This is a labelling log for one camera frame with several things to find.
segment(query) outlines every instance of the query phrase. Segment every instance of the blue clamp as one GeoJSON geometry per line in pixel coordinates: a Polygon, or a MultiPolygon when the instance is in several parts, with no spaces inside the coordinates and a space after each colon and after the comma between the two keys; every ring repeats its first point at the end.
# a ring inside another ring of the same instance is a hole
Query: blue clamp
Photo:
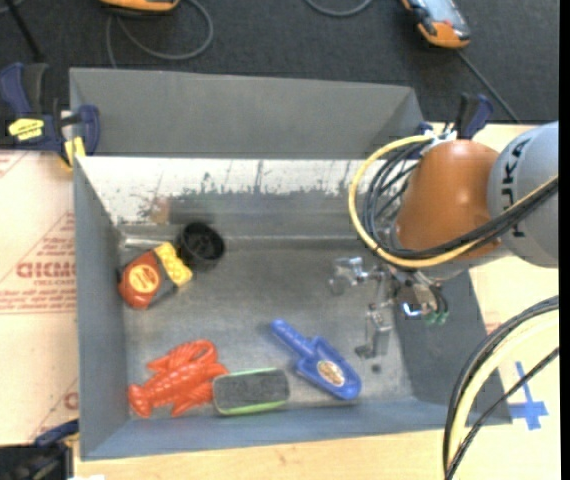
{"type": "Polygon", "coordinates": [[[471,140],[479,130],[482,130],[494,112],[492,103],[482,94],[470,96],[461,94],[458,116],[454,121],[454,130],[459,139],[471,140]]]}
{"type": "Polygon", "coordinates": [[[84,153],[91,155],[100,138],[99,112],[96,106],[85,104],[64,119],[44,113],[41,107],[41,81],[47,68],[47,64],[24,66],[17,62],[0,72],[1,97],[16,116],[9,133],[15,148],[54,151],[71,165],[68,146],[72,141],[63,136],[62,128],[67,125],[80,126],[81,131],[76,135],[82,139],[84,153]]]}

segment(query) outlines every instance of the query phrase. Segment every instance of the cardboard sheet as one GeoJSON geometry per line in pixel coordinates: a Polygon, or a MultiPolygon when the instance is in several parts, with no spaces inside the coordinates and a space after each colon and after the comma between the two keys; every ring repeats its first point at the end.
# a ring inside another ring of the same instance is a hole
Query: cardboard sheet
{"type": "Polygon", "coordinates": [[[71,173],[0,151],[0,446],[78,415],[71,173]]]}

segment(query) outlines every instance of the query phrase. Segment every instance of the green sponge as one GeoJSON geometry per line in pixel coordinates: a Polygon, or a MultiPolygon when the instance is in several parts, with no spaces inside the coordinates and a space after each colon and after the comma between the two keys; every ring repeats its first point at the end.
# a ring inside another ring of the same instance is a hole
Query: green sponge
{"type": "Polygon", "coordinates": [[[226,416],[268,411],[289,398],[289,382],[278,368],[243,370],[214,378],[214,407],[226,416]]]}

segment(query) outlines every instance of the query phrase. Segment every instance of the black carpet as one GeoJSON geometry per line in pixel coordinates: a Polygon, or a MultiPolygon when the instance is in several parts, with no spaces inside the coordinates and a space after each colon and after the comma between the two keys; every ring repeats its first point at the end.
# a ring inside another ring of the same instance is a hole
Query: black carpet
{"type": "MultiPolygon", "coordinates": [[[[136,48],[114,26],[119,67],[407,85],[431,121],[453,119],[462,92],[490,97],[492,122],[559,119],[560,0],[456,0],[472,29],[464,56],[491,91],[456,52],[427,47],[397,0],[374,0],[357,16],[342,19],[321,15],[303,0],[197,1],[214,23],[213,41],[202,55],[160,60],[136,48]],[[492,94],[500,95],[509,110],[492,94]]],[[[316,1],[346,9],[362,0],[316,1]]],[[[108,14],[96,0],[26,0],[19,9],[50,66],[45,103],[54,97],[68,101],[70,66],[110,65],[108,14]]],[[[207,33],[205,20],[186,0],[169,17],[127,23],[142,43],[166,52],[192,50],[207,33]]],[[[11,14],[4,13],[0,70],[16,61],[32,62],[32,50],[11,14]]],[[[0,99],[0,137],[6,118],[0,99]]],[[[7,232],[13,232],[11,222],[7,232]]],[[[32,453],[0,450],[0,473],[32,453]]]]}

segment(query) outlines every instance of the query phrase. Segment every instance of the blue plastic tool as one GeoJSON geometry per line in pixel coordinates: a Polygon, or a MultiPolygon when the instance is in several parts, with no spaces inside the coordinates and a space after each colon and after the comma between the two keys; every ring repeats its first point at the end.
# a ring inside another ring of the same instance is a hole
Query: blue plastic tool
{"type": "Polygon", "coordinates": [[[47,68],[46,64],[10,64],[0,72],[0,94],[17,119],[38,118],[43,122],[43,127],[33,137],[20,140],[14,137],[15,148],[54,151],[71,163],[65,148],[67,139],[60,129],[66,124],[80,125],[85,153],[94,153],[100,137],[98,108],[90,104],[80,105],[72,116],[63,120],[54,114],[43,113],[41,80],[47,68]]]}
{"type": "Polygon", "coordinates": [[[307,339],[282,319],[274,320],[271,327],[274,335],[300,356],[296,373],[337,398],[351,400],[358,396],[360,377],[324,338],[307,339]]]}

